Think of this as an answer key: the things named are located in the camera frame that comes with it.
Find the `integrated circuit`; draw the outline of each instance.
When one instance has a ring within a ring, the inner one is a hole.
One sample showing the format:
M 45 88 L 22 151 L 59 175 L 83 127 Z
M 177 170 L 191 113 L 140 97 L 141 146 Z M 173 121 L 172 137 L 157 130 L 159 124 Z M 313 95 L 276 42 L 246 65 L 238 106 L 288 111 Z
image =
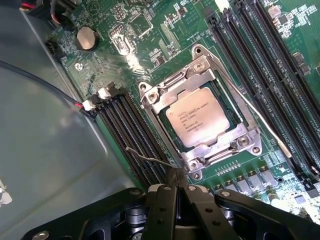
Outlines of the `integrated circuit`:
M 179 100 L 166 111 L 166 116 L 187 148 L 214 143 L 218 135 L 230 127 L 223 109 L 208 87 L 192 93 L 185 91 L 178 97 Z
M 258 190 L 263 191 L 265 190 L 265 186 L 262 184 L 259 176 L 257 175 L 256 171 L 251 171 L 248 173 L 248 178 L 251 184 Z
M 240 187 L 241 191 L 246 195 L 252 195 L 252 190 L 246 180 L 246 178 L 242 175 L 236 178 L 236 183 Z
M 260 172 L 267 184 L 269 184 L 270 186 L 276 186 L 278 184 L 267 166 L 263 166 L 262 168 L 260 168 Z

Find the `wire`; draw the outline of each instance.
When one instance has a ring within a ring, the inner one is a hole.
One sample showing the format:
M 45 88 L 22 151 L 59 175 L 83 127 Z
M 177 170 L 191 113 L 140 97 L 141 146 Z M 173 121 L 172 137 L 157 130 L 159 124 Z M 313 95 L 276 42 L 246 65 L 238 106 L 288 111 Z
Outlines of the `wire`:
M 23 2 L 21 4 L 22 7 L 28 8 L 28 9 L 34 9 L 36 5 L 30 4 L 28 2 Z
M 261 113 L 251 104 L 251 102 L 238 90 L 238 88 L 233 84 L 233 82 L 225 78 L 225 80 L 231 85 L 231 87 L 240 95 L 240 97 L 248 104 L 248 106 L 259 116 L 263 124 L 265 125 L 266 129 L 270 132 L 270 134 L 275 138 L 277 144 L 282 149 L 283 153 L 290 159 L 292 158 L 292 154 L 288 147 L 284 144 L 283 141 L 278 137 L 278 135 L 272 130 L 272 128 L 269 126 L 265 118 L 261 115 Z
M 59 88 L 57 88 L 56 86 L 52 85 L 51 83 L 45 81 L 44 79 L 33 75 L 30 72 L 27 72 L 19 67 L 13 66 L 7 62 L 4 62 L 2 60 L 0 60 L 0 67 L 10 70 L 14 73 L 20 74 L 21 76 L 24 76 L 30 80 L 33 80 L 34 82 L 44 86 L 45 88 L 47 88 L 50 92 L 63 97 L 65 100 L 69 101 L 70 103 L 76 105 L 79 108 L 82 108 L 82 104 L 78 101 L 76 101 L 75 99 L 73 99 L 72 97 L 70 97 L 69 95 L 67 95 L 66 93 L 64 93 L 62 90 L 60 90 Z
M 50 14 L 51 14 L 52 20 L 60 25 L 60 21 L 56 17 L 57 2 L 58 0 L 51 0 Z
M 158 163 L 158 164 L 162 164 L 162 165 L 165 165 L 167 167 L 170 167 L 170 168 L 175 168 L 174 166 L 170 165 L 169 163 L 166 163 L 164 161 L 161 161 L 161 160 L 158 160 L 156 158 L 152 158 L 152 157 L 145 157 L 145 156 L 142 156 L 140 155 L 136 150 L 132 149 L 131 147 L 126 147 L 125 150 L 135 156 L 137 156 L 138 158 L 140 158 L 140 160 L 144 160 L 144 161 L 148 161 L 148 162 L 155 162 L 155 163 Z

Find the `chip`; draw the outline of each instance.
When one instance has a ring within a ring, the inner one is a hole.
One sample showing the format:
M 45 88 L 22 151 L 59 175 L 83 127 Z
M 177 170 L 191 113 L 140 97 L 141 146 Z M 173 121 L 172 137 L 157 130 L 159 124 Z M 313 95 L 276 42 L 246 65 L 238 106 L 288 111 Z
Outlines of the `chip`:
M 310 67 L 306 63 L 302 63 L 299 65 L 303 75 L 308 75 L 311 73 Z
M 235 192 L 238 192 L 238 189 L 236 188 L 234 181 L 227 181 L 225 183 L 225 189 L 233 190 Z
M 182 8 L 180 8 L 180 9 L 178 10 L 178 12 L 179 12 L 180 16 L 183 16 L 183 15 L 186 14 L 187 9 L 186 9 L 185 7 L 182 7 Z
M 252 190 L 244 176 L 239 176 L 236 181 L 241 188 L 243 194 L 252 195 Z
M 270 17 L 271 17 L 272 19 L 275 19 L 275 18 L 279 17 L 282 12 L 281 12 L 280 7 L 277 5 L 277 6 L 272 6 L 272 7 L 270 7 L 270 8 L 268 9 L 268 13 L 269 13 L 269 15 L 270 15 Z
M 294 199 L 297 204 L 303 204 L 306 202 L 306 199 L 302 195 L 296 196 L 296 197 L 294 197 Z
M 281 24 L 281 25 L 284 25 L 288 22 L 288 18 L 286 15 L 282 15 L 278 18 L 278 22 Z
M 267 166 L 260 168 L 260 171 L 267 184 L 270 184 L 271 186 L 276 186 L 278 184 Z
M 252 185 L 257 188 L 259 191 L 265 190 L 265 186 L 262 184 L 259 176 L 255 171 L 248 173 L 248 178 L 250 179 Z
M 165 112 L 175 133 L 187 148 L 213 144 L 230 127 L 224 110 L 208 87 L 183 92 Z
M 296 52 L 293 54 L 298 65 L 305 63 L 305 58 L 300 52 Z

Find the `black cable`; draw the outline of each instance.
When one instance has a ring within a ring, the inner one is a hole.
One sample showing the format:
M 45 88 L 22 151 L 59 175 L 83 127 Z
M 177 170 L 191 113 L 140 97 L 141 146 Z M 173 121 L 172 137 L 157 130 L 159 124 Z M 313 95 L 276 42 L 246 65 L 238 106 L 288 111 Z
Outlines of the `black cable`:
M 7 62 L 4 62 L 2 60 L 0 60 L 0 67 L 10 70 L 14 73 L 20 74 L 21 76 L 24 76 L 30 80 L 33 80 L 34 82 L 36 82 L 37 84 L 40 84 L 42 86 L 44 86 L 45 88 L 47 88 L 50 92 L 63 97 L 65 100 L 69 101 L 70 103 L 80 107 L 82 106 L 82 104 L 78 101 L 76 101 L 75 99 L 73 99 L 72 97 L 70 97 L 69 95 L 67 95 L 66 93 L 64 93 L 62 90 L 60 90 L 59 88 L 57 88 L 56 86 L 52 85 L 51 83 L 43 80 L 42 78 L 33 75 L 30 72 L 27 72 L 19 67 L 13 66 Z

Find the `cable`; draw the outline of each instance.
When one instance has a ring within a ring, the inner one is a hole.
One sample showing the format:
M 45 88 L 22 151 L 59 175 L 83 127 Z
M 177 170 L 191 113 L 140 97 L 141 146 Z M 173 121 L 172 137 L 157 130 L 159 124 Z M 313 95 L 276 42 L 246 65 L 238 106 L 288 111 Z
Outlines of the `cable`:
M 174 166 L 170 165 L 169 163 L 166 163 L 166 162 L 163 162 L 163 161 L 160 161 L 156 158 L 152 158 L 152 157 L 145 157 L 145 156 L 142 156 L 140 155 L 136 150 L 132 149 L 131 147 L 126 147 L 125 150 L 135 156 L 137 156 L 138 158 L 140 158 L 140 160 L 144 160 L 144 161 L 149 161 L 149 162 L 155 162 L 155 163 L 158 163 L 158 164 L 162 164 L 162 165 L 165 165 L 167 167 L 170 167 L 170 168 L 175 168 Z
M 56 17 L 56 6 L 58 0 L 51 0 L 50 14 L 53 21 L 60 25 L 60 21 Z
M 44 86 L 45 88 L 47 88 L 50 92 L 63 97 L 65 100 L 69 101 L 70 103 L 76 105 L 79 108 L 82 108 L 82 104 L 78 101 L 76 101 L 75 99 L 73 99 L 72 97 L 70 97 L 69 95 L 67 95 L 66 93 L 64 93 L 62 90 L 60 90 L 59 88 L 57 88 L 56 86 L 50 84 L 49 82 L 43 80 L 42 78 L 33 75 L 30 72 L 27 72 L 19 67 L 13 66 L 7 62 L 4 62 L 2 60 L 0 60 L 0 67 L 10 70 L 14 73 L 20 74 L 21 76 L 24 76 L 30 80 L 33 80 L 34 82 Z

